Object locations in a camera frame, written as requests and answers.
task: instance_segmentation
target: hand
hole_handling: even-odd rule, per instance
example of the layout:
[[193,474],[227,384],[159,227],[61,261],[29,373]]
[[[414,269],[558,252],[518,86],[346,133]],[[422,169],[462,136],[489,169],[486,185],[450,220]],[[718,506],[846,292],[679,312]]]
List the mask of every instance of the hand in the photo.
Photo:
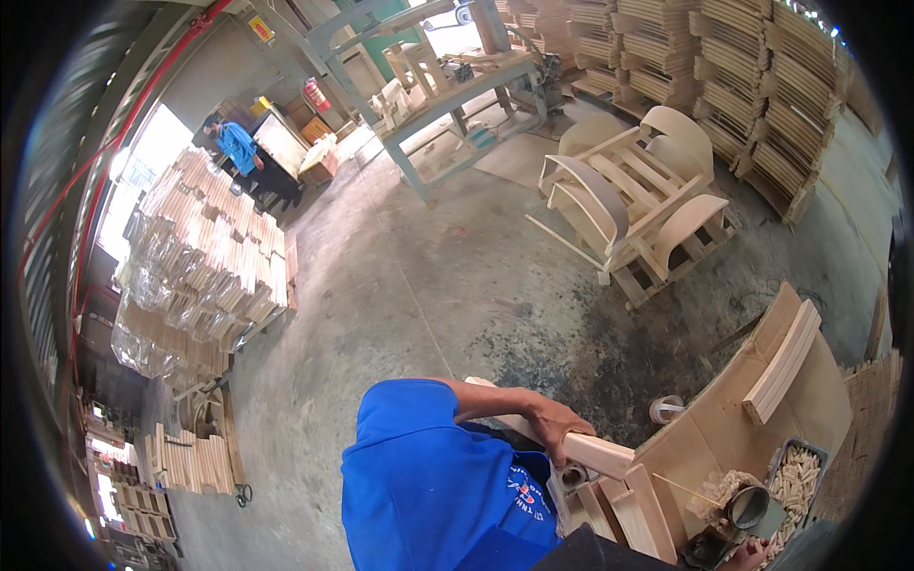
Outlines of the hand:
[[561,403],[543,397],[537,393],[530,411],[524,418],[539,437],[539,441],[546,447],[546,452],[552,459],[557,470],[565,468],[565,449],[562,440],[569,432],[581,432],[596,436],[597,432],[587,420],[579,417],[573,410]]
[[751,571],[761,565],[773,548],[774,543],[767,539],[748,539],[717,571]]

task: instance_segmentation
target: wooden stick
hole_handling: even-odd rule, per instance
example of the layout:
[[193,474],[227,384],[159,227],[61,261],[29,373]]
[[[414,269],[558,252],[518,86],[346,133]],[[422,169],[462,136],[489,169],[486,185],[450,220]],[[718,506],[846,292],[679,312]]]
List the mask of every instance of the wooden stick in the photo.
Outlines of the wooden stick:
[[578,253],[579,256],[581,256],[581,257],[584,258],[586,261],[588,261],[588,262],[590,262],[591,264],[593,264],[594,266],[596,266],[599,270],[602,270],[602,269],[603,269],[603,264],[601,264],[601,263],[599,263],[597,260],[591,258],[591,257],[588,256],[587,254],[585,254],[585,253],[583,252],[583,250],[579,249],[577,246],[573,245],[571,242],[567,241],[567,240],[564,239],[563,237],[561,237],[561,236],[559,236],[558,234],[556,234],[556,232],[555,232],[552,228],[546,226],[545,224],[543,224],[542,222],[540,222],[540,221],[537,220],[536,218],[531,217],[529,214],[524,214],[524,217],[525,217],[527,220],[529,220],[530,222],[533,222],[533,223],[536,224],[537,226],[539,226],[539,227],[543,228],[544,230],[546,230],[546,232],[548,232],[550,235],[552,235],[552,238],[555,238],[556,240],[558,240],[558,241],[561,242],[562,244],[565,244],[565,245],[568,246],[569,248],[573,249],[575,252]]
[[701,499],[704,500],[705,502],[711,503],[712,505],[716,505],[716,506],[717,506],[718,508],[720,508],[721,510],[724,509],[724,506],[723,506],[722,504],[720,504],[720,503],[718,503],[718,502],[715,502],[714,500],[711,500],[710,498],[706,498],[705,496],[701,495],[701,494],[698,493],[698,492],[692,492],[692,491],[689,490],[688,488],[686,488],[686,487],[684,487],[684,486],[680,486],[680,485],[677,484],[676,482],[664,478],[663,476],[661,476],[661,475],[658,474],[657,472],[651,472],[651,475],[654,476],[655,478],[659,478],[659,479],[665,481],[666,483],[668,483],[668,484],[670,484],[670,485],[672,485],[672,486],[675,486],[676,488],[679,488],[679,489],[682,490],[683,492],[689,492],[689,493],[691,493],[692,495],[696,496],[697,498],[701,498]]

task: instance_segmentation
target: metal table frame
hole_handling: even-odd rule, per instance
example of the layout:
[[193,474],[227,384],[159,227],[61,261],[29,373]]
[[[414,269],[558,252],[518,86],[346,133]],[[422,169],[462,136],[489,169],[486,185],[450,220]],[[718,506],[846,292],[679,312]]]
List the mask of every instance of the metal table frame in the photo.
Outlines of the metal table frame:
[[[494,2],[492,0],[477,0],[477,2],[486,4],[486,12],[497,16],[497,11],[495,10]],[[302,36],[294,27],[270,8],[267,0],[252,0],[252,3],[257,7],[260,15],[267,20],[267,23],[270,26],[278,27],[302,49],[322,76],[326,77],[327,75],[332,75],[336,81],[339,82],[340,86],[352,100],[353,105],[362,114],[362,117],[365,118],[369,125],[377,124],[380,121],[380,118],[372,111],[355,83],[349,77],[349,74],[346,73],[340,56],[348,49],[372,36],[396,33],[397,31],[414,26],[419,21],[417,18],[421,18],[422,15],[427,16],[430,11],[433,12],[440,9],[441,12],[445,12],[453,7],[452,0],[435,0],[434,2],[429,2],[424,5],[414,6],[378,22],[375,20],[372,13],[374,10],[388,4],[389,0],[363,0],[330,18],[320,26],[315,27],[305,36]],[[339,46],[333,46],[334,34],[340,29],[350,25],[355,18],[362,16],[367,16],[373,20],[373,25],[366,27]],[[489,90],[496,91],[496,102],[501,104],[503,109],[509,113],[514,112],[508,101],[505,85],[509,83],[518,85],[518,81],[524,76],[526,76],[527,85],[531,86],[530,89],[534,92],[537,115],[518,123],[505,131],[505,133],[498,135],[494,143],[488,144],[485,147],[478,149],[475,153],[467,156],[462,161],[452,164],[444,171],[436,174],[430,181],[423,181],[422,177],[409,160],[409,155],[415,153],[419,148],[431,143],[431,141],[437,139],[446,132],[449,132],[451,129],[447,128],[444,131],[436,133],[409,153],[406,153],[400,145],[409,137],[448,113],[452,116],[454,123],[461,130],[461,133],[466,134],[466,128],[463,124],[464,118],[462,116],[463,104],[479,97]],[[471,79],[467,83],[458,84],[450,91],[445,91],[441,96],[429,100],[430,105],[426,109],[415,112],[405,123],[391,132],[379,135],[378,139],[384,145],[384,148],[387,149],[390,158],[397,164],[409,184],[412,185],[422,200],[427,202],[429,200],[429,185],[437,185],[445,177],[469,167],[491,152],[498,143],[505,139],[508,139],[519,132],[536,129],[545,122],[547,112],[546,99],[543,95],[540,83],[541,78],[533,60],[530,58],[523,59],[515,64],[505,66],[491,73],[485,73],[482,76]]]

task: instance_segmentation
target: concrete floor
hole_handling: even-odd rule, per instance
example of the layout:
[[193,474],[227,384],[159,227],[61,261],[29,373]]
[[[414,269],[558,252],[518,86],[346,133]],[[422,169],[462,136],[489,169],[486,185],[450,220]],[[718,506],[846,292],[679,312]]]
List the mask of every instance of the concrete floor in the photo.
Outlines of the concrete floor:
[[[577,120],[591,112],[567,109]],[[709,348],[761,312],[781,280],[813,299],[840,364],[862,358],[899,200],[880,178],[887,147],[856,117],[841,120],[793,229],[718,164],[715,187],[741,232],[635,312],[618,286],[599,286],[591,267],[524,219],[573,237],[530,187],[557,147],[520,135],[427,206],[369,145],[290,215],[299,311],[254,338],[228,374],[254,501],[241,510],[229,496],[169,492],[182,568],[351,569],[340,454],[354,442],[361,396],[386,378],[529,386],[636,447],[656,429],[651,400],[694,397],[736,344]],[[171,428],[164,387],[149,391],[143,428],[163,419]]]

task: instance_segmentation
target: fire extinguisher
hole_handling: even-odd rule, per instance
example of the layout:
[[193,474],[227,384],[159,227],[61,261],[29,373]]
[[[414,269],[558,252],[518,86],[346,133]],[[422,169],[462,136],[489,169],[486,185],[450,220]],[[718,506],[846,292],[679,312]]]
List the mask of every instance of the fire extinguisher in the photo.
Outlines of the fire extinguisher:
[[302,95],[308,98],[308,101],[314,106],[318,111],[327,111],[330,109],[330,101],[324,97],[324,94],[321,92],[321,88],[317,87],[317,81],[314,78],[309,78],[302,87]]

